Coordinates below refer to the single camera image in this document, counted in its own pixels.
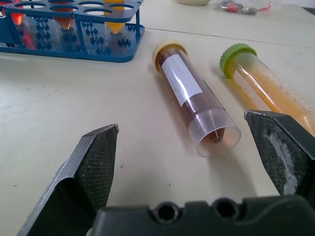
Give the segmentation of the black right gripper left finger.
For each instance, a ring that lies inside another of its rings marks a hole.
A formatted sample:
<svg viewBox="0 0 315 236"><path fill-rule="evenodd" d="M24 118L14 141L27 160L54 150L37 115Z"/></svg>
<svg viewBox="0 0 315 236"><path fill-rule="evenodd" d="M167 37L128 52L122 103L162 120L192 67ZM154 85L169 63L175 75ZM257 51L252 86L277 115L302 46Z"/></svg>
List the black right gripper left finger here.
<svg viewBox="0 0 315 236"><path fill-rule="evenodd" d="M108 201L118 132L111 124L81 137L17 236L86 236Z"/></svg>

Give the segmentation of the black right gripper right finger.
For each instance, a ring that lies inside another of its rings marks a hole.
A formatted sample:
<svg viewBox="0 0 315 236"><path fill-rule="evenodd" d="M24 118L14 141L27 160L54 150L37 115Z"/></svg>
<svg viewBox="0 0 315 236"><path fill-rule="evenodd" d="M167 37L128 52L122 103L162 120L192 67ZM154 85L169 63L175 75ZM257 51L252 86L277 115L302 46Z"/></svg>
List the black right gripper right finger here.
<svg viewBox="0 0 315 236"><path fill-rule="evenodd" d="M315 137L289 115L246 110L244 119L278 193L315 197Z"/></svg>

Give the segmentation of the yellow liquid tube, green cap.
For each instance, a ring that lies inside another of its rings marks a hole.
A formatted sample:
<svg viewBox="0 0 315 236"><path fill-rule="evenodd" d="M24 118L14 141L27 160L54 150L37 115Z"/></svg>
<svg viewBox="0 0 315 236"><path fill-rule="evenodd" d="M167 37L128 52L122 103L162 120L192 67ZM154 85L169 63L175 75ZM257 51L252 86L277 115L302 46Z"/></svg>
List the yellow liquid tube, green cap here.
<svg viewBox="0 0 315 236"><path fill-rule="evenodd" d="M252 47L230 46L220 58L220 68L257 110L289 115L315 137L315 108L264 64Z"/></svg>

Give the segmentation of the brown liquid tube, yellow cap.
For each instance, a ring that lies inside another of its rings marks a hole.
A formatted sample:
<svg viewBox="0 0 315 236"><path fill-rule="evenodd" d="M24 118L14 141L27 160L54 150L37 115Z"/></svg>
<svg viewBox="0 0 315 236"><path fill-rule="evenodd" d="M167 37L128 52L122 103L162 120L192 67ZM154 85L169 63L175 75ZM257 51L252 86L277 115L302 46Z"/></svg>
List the brown liquid tube, yellow cap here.
<svg viewBox="0 0 315 236"><path fill-rule="evenodd" d="M176 40L157 44L152 53L157 72L164 78L196 152L217 156L234 148L241 130Z"/></svg>

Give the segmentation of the blue test tube rack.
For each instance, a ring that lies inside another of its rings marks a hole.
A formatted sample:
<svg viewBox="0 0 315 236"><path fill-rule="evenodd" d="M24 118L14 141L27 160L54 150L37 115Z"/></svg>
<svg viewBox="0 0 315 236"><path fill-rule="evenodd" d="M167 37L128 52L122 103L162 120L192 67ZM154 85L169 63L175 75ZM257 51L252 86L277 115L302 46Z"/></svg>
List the blue test tube rack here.
<svg viewBox="0 0 315 236"><path fill-rule="evenodd" d="M127 62L143 0L0 0L0 52Z"/></svg>

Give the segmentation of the orange tube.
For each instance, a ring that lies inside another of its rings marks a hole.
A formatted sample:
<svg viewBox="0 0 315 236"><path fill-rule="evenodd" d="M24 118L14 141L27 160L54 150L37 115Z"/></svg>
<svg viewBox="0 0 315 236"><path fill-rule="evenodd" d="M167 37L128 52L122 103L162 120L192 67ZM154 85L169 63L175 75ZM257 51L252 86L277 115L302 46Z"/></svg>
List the orange tube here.
<svg viewBox="0 0 315 236"><path fill-rule="evenodd" d="M56 12L73 12L73 8L66 8L65 6L73 5L74 0L50 0L50 5L52 7L57 6L53 9L53 11ZM60 42L66 42L71 41L72 34L75 32L75 30L72 27L73 22L73 16L71 18L69 17L53 17L55 26L56 26L56 32L59 38Z"/></svg>

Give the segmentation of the red liquid tube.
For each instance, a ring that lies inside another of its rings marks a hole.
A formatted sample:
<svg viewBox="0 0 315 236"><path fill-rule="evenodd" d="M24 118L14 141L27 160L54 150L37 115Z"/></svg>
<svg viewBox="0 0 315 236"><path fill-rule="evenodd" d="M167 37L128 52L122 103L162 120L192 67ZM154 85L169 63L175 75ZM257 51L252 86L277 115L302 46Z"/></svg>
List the red liquid tube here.
<svg viewBox="0 0 315 236"><path fill-rule="evenodd" d="M5 11L2 6L9 4L9 1L12 1L13 3L21 3L24 0L0 0L0 19L5 17ZM35 50L36 46L31 34L28 17L21 13L12 13L11 17L25 48Z"/></svg>

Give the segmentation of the clear plastic bag of parts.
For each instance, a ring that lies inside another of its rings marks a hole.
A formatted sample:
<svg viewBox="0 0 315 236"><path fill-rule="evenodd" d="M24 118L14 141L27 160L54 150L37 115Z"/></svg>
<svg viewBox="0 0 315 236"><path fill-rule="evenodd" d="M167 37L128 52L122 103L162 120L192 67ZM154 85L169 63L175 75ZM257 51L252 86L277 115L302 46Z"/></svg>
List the clear plastic bag of parts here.
<svg viewBox="0 0 315 236"><path fill-rule="evenodd" d="M241 15L268 15L282 6L282 0L216 0L214 9Z"/></svg>

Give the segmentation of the white round object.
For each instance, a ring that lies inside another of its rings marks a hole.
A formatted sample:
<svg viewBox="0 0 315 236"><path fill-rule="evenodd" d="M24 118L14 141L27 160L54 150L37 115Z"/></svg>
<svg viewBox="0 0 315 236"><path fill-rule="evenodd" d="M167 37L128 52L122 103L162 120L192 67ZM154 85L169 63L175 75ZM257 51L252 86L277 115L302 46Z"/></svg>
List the white round object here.
<svg viewBox="0 0 315 236"><path fill-rule="evenodd" d="M211 0L176 0L177 3L189 6L205 6Z"/></svg>

